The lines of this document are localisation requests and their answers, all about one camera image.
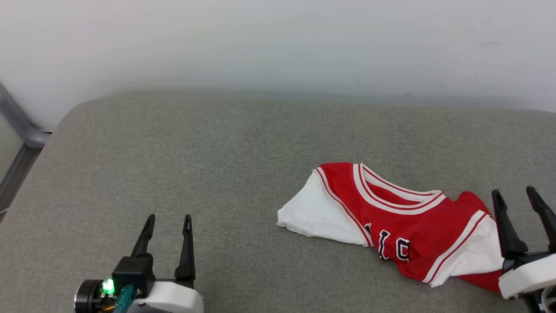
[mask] red and white stripe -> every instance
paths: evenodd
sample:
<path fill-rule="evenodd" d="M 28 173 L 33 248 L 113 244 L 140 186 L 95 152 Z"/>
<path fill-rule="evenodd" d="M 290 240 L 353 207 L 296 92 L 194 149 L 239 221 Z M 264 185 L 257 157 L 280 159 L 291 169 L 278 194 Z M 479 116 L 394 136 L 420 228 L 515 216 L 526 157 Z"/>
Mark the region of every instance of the red and white stripe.
<path fill-rule="evenodd" d="M 322 168 L 318 167 L 314 171 L 320 176 L 320 179 L 322 180 L 322 184 L 326 192 L 328 193 L 328 195 L 338 204 L 338 206 L 342 209 L 342 211 L 346 213 L 347 216 L 351 218 L 351 220 L 353 220 L 353 222 L 357 225 L 357 227 L 365 237 L 368 246 L 372 247 L 373 241 L 371 240 L 371 234 L 367 233 L 366 229 L 361 225 L 361 223 L 359 223 L 357 218 L 353 215 L 353 213 L 349 210 L 349 208 L 345 205 L 345 203 L 334 192 L 332 192 L 332 189 L 330 189 L 330 186 L 328 184 L 328 180 L 326 179 L 326 174 L 324 173 Z"/>
<path fill-rule="evenodd" d="M 436 258 L 429 272 L 426 274 L 425 279 L 423 279 L 423 282 L 436 286 L 436 280 L 442 280 L 443 282 L 446 278 L 448 278 L 448 276 L 450 276 L 450 273 L 447 273 L 447 275 L 446 273 L 443 273 L 444 267 L 446 267 L 446 264 L 449 263 L 450 259 L 455 257 L 458 254 L 458 251 L 465 246 L 465 244 L 469 241 L 469 237 L 471 237 L 478 225 L 486 217 L 488 217 L 487 214 L 481 210 L 478 210 L 471 216 L 458 239 L 456 239 L 450 248 Z"/>

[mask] white fabric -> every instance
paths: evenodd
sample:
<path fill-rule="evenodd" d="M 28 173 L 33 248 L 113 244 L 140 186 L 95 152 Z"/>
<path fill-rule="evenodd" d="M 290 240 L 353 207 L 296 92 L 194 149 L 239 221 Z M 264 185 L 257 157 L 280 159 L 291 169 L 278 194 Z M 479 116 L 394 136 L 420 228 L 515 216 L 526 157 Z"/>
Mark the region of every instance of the white fabric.
<path fill-rule="evenodd" d="M 358 225 L 326 194 L 314 171 L 303 189 L 278 210 L 277 225 L 307 237 L 368 246 Z"/>

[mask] gray fabric surface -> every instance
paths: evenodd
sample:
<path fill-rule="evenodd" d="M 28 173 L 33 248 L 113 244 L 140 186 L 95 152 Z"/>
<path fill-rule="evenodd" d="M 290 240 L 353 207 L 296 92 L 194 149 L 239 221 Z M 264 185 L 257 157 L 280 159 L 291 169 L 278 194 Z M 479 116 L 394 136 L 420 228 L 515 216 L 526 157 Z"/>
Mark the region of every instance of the gray fabric surface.
<path fill-rule="evenodd" d="M 276 226 L 321 163 L 363 162 L 452 199 L 499 188 L 531 250 L 546 249 L 525 187 L 556 207 L 556 115 L 315 102 L 135 96 L 71 111 L 0 226 L 0 311 L 71 312 L 157 223 L 154 272 L 178 263 L 192 215 L 206 312 L 526 312 L 464 281 L 411 281 L 371 248 Z"/>

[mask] red jersey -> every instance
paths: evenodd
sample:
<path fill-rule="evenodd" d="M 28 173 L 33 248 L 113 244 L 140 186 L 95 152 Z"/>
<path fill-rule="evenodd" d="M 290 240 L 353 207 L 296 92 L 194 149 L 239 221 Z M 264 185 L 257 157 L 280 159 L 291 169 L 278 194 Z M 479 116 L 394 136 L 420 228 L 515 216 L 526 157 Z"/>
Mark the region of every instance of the red jersey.
<path fill-rule="evenodd" d="M 328 163 L 278 211 L 278 225 L 337 241 L 374 246 L 412 279 L 439 286 L 450 276 L 499 292 L 496 224 L 471 192 L 451 201 L 387 182 L 363 164 Z"/>

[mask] jersey neckline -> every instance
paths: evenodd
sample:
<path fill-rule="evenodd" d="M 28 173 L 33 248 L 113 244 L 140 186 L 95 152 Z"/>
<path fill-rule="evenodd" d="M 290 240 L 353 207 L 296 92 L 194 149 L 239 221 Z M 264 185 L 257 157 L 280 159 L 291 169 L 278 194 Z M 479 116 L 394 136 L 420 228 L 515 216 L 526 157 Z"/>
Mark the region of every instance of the jersey neckline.
<path fill-rule="evenodd" d="M 444 199 L 446 199 L 446 196 L 440 190 L 417 192 L 390 183 L 384 178 L 378 176 L 363 163 L 353 165 L 353 175 L 355 185 L 361 197 L 372 206 L 388 212 L 404 215 L 420 214 L 436 207 Z M 367 185 L 367 182 L 372 185 L 382 187 L 401 198 L 418 203 L 403 205 L 388 202 L 373 193 Z"/>

